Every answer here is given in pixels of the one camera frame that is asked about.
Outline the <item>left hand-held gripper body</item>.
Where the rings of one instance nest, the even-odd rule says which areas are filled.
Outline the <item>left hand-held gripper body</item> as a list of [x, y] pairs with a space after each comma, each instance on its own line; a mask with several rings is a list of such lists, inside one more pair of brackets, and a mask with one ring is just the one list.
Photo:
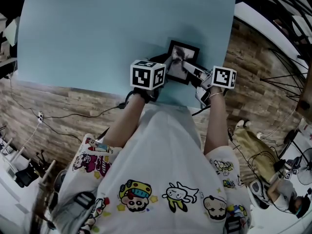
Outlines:
[[156, 63], [148, 60], [135, 60], [130, 66], [130, 86], [125, 102], [128, 103], [130, 96], [140, 94], [145, 103], [156, 102], [161, 88], [164, 86], [168, 64]]

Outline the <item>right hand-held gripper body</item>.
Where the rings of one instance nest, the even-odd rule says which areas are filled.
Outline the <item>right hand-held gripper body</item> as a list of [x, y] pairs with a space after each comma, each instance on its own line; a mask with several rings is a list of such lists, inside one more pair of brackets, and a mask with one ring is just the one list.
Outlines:
[[233, 89], [235, 87], [237, 72], [233, 69], [214, 66], [211, 77], [204, 82], [191, 82], [196, 88], [195, 97], [203, 105], [210, 104], [209, 97], [211, 95], [210, 89], [212, 86], [224, 89]]

